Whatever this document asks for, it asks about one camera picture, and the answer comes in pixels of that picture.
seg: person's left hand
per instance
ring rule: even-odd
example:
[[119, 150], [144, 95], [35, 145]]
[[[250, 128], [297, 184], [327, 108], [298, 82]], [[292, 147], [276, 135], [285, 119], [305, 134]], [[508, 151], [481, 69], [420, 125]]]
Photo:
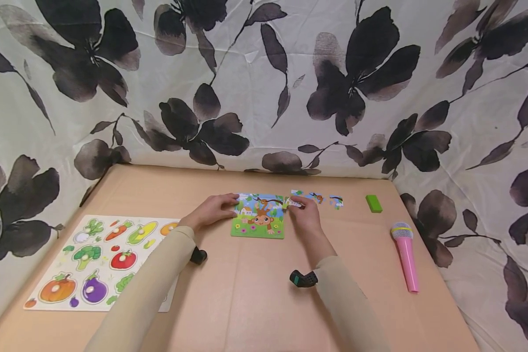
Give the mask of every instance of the person's left hand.
[[186, 215], [179, 222], [179, 226], [189, 226], [194, 232], [200, 227], [211, 225], [221, 219], [236, 218], [237, 213], [231, 210], [223, 210], [224, 205], [237, 205], [238, 194], [227, 193], [220, 196], [209, 196], [204, 203], [195, 208], [193, 212]]

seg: hand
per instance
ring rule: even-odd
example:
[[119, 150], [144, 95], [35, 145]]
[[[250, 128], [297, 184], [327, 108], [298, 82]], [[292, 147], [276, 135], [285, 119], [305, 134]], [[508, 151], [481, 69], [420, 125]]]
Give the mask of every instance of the hand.
[[296, 227], [296, 233], [300, 236], [309, 258], [311, 267], [326, 257], [335, 256], [333, 246], [323, 232], [321, 220], [319, 218], [319, 208], [314, 200], [292, 196], [291, 200], [301, 203], [301, 208], [295, 205], [287, 207]]
[[317, 203], [312, 199], [299, 196], [291, 196], [290, 199], [303, 205], [301, 208], [295, 205], [287, 207], [287, 210], [293, 215], [291, 217], [293, 218], [293, 223], [301, 231], [302, 236], [324, 236]]
[[222, 219], [236, 218], [237, 213], [231, 210], [223, 210], [223, 206], [239, 204], [238, 197], [238, 194], [233, 193], [209, 196], [193, 212], [182, 218], [178, 225], [189, 226], [195, 233], [202, 226], [211, 225]]

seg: carrot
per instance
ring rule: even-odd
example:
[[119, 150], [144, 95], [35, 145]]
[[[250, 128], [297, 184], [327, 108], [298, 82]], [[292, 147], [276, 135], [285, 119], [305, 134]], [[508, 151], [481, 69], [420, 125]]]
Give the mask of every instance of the carrot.
[[117, 236], [119, 236], [120, 234], [124, 233], [125, 231], [127, 231], [128, 228], [130, 228], [131, 226], [133, 225], [133, 222], [131, 221], [126, 221], [123, 223], [123, 225], [119, 226], [117, 228], [117, 230], [113, 230], [110, 234], [108, 234], [105, 238], [104, 238], [104, 241], [111, 241], [113, 240], [114, 238], [116, 238]]

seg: green grass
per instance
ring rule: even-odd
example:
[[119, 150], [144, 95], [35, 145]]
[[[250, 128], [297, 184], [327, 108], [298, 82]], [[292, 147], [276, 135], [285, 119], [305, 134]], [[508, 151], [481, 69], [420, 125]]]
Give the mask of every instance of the green grass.
[[267, 226], [259, 226], [259, 225], [250, 225], [249, 223], [242, 222], [242, 219], [252, 219], [253, 216], [246, 216], [246, 215], [238, 215], [236, 218], [232, 219], [232, 229], [231, 229], [231, 236], [237, 236], [237, 237], [256, 237], [256, 238], [276, 238], [282, 240], [284, 238], [284, 225], [280, 221], [280, 218], [273, 218], [274, 222], [272, 222], [272, 230], [274, 230], [274, 234], [270, 235], [267, 232]]

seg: white puzzle board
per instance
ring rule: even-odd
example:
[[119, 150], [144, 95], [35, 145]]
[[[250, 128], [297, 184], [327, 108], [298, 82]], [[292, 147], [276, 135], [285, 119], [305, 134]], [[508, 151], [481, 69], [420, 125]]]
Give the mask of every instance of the white puzzle board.
[[[179, 219], [86, 215], [23, 305], [28, 310], [109, 311]], [[162, 305], [167, 312], [176, 282]]]

